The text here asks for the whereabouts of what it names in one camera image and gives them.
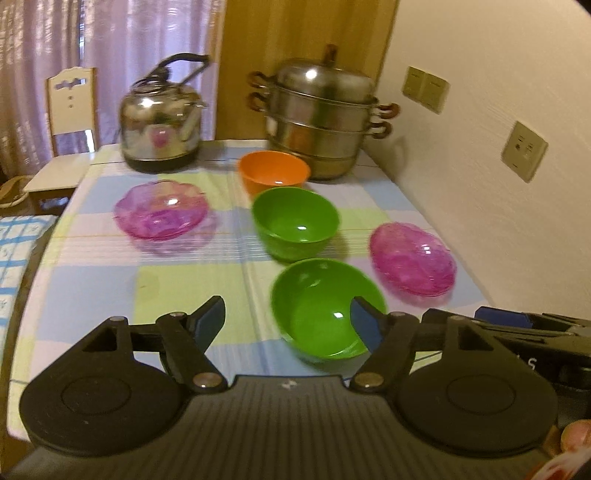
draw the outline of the table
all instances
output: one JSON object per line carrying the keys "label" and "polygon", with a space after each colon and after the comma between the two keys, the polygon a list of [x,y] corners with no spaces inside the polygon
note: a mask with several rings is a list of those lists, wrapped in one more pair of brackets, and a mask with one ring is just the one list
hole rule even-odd
{"label": "table", "polygon": [[[124,163],[116,146],[105,147],[56,225],[35,279],[22,319],[9,395],[8,425],[26,438],[18,400],[28,384],[72,344],[112,315],[130,323],[152,323],[158,316],[193,312],[212,295],[226,303],[226,324],[207,357],[231,382],[236,374],[320,375],[350,378],[365,361],[361,356],[339,363],[305,364],[281,339],[269,306],[269,288],[283,265],[271,259],[256,236],[250,200],[235,171],[236,159],[265,148],[264,141],[206,142],[196,166],[157,176],[137,173]],[[136,185],[174,179],[198,185],[215,211],[194,233],[163,242],[133,242],[115,225],[114,204]],[[365,154],[346,177],[310,183],[339,210],[339,234],[322,254],[360,268],[379,282],[368,258],[368,239],[388,221],[433,228]],[[487,304],[458,263],[456,285],[437,307],[472,316]],[[409,304],[382,291],[390,310],[420,316],[428,303]],[[136,358],[161,368],[158,355]],[[437,359],[422,353],[415,368]]]}

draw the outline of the white wall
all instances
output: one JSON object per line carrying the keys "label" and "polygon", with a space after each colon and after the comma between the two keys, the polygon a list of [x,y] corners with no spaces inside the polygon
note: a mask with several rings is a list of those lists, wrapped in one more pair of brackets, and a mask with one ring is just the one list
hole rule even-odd
{"label": "white wall", "polygon": [[[451,88],[403,97],[409,65]],[[499,307],[591,318],[591,15],[575,0],[400,0],[367,150]],[[501,161],[516,119],[550,144],[524,183]]]}

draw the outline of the orange bowl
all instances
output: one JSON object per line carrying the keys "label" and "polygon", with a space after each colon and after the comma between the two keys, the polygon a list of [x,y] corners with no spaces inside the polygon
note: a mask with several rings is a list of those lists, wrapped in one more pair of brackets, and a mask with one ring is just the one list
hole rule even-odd
{"label": "orange bowl", "polygon": [[301,187],[310,178],[310,167],[289,153],[263,150],[244,155],[238,163],[244,188],[254,198],[273,187]]}

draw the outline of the pink glass bowl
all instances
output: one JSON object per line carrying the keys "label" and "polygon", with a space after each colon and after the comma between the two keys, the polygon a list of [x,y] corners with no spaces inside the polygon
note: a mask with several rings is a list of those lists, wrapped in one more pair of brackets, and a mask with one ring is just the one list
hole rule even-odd
{"label": "pink glass bowl", "polygon": [[160,180],[137,185],[117,202],[115,222],[133,238],[163,241],[195,228],[209,210],[195,185]]}
{"label": "pink glass bowl", "polygon": [[457,266],[441,241],[411,223],[384,223],[369,240],[380,280],[395,290],[438,297],[456,281]]}

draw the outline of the light switch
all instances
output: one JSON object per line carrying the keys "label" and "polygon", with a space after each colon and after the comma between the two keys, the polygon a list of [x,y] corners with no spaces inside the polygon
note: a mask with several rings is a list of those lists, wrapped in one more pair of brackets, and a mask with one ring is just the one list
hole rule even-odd
{"label": "light switch", "polygon": [[427,74],[424,71],[409,67],[402,93],[413,100],[418,100],[421,96],[421,90],[426,76]]}
{"label": "light switch", "polygon": [[435,113],[441,113],[448,90],[449,83],[429,73],[424,81],[420,102]]}
{"label": "light switch", "polygon": [[503,150],[502,159],[523,181],[529,182],[547,149],[546,140],[521,122],[516,122]]}

